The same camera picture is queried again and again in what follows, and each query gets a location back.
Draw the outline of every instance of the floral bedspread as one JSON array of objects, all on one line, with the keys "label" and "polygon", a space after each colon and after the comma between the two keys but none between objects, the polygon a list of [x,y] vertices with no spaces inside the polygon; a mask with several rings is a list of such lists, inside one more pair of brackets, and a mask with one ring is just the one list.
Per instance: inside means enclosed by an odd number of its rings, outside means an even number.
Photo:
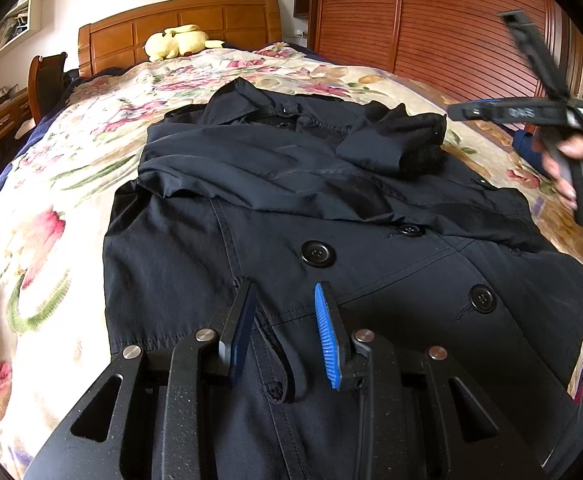
[{"label": "floral bedspread", "polygon": [[[103,238],[114,191],[137,175],[147,127],[168,110],[206,103],[237,76],[289,94],[404,102],[411,114],[450,102],[419,83],[316,62],[282,43],[145,63],[79,86],[0,192],[0,461],[15,478],[109,363]],[[543,234],[583,263],[583,229],[506,134],[450,121],[444,149],[495,186],[522,191]]]}]

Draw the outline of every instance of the coat button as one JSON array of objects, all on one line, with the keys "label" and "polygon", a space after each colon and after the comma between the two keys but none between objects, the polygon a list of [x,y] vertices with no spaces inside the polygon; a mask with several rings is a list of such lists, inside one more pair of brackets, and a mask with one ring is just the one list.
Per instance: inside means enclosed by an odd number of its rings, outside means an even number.
[{"label": "coat button", "polygon": [[485,285],[474,285],[469,292],[469,299],[481,314],[489,314],[495,309],[495,295]]},{"label": "coat button", "polygon": [[402,224],[398,228],[398,232],[402,235],[409,236],[410,238],[416,238],[417,236],[423,235],[423,229],[414,224]]},{"label": "coat button", "polygon": [[334,250],[318,240],[309,240],[300,248],[303,261],[312,267],[329,267],[334,264]]}]

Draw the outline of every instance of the human hand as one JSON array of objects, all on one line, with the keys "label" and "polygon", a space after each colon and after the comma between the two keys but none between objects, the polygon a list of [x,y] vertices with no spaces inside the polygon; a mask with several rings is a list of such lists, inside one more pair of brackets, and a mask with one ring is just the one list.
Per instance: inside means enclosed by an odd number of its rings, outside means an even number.
[{"label": "human hand", "polygon": [[[568,158],[583,160],[583,136],[574,135],[567,140],[563,140],[557,145]],[[542,153],[542,165],[547,174],[554,180],[554,189],[563,206],[571,211],[577,209],[574,187],[560,176],[560,165],[549,155],[548,150],[542,141],[536,137],[534,139],[534,149]]]}]

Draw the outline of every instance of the chair backrest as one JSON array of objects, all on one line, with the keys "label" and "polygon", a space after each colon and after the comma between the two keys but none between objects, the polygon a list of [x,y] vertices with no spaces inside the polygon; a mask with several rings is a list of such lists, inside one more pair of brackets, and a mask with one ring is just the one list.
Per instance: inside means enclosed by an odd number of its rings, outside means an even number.
[{"label": "chair backrest", "polygon": [[67,53],[36,56],[29,67],[27,94],[34,122],[38,124],[51,112],[63,94],[62,75]]}]

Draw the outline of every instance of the wooden headboard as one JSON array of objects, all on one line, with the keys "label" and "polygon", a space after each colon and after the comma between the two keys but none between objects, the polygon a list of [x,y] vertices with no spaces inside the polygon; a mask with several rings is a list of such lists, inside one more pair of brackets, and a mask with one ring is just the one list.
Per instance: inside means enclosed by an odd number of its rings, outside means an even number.
[{"label": "wooden headboard", "polygon": [[278,0],[169,0],[80,27],[80,76],[147,61],[143,46],[150,35],[189,23],[201,27],[211,40],[249,50],[282,40]]}]

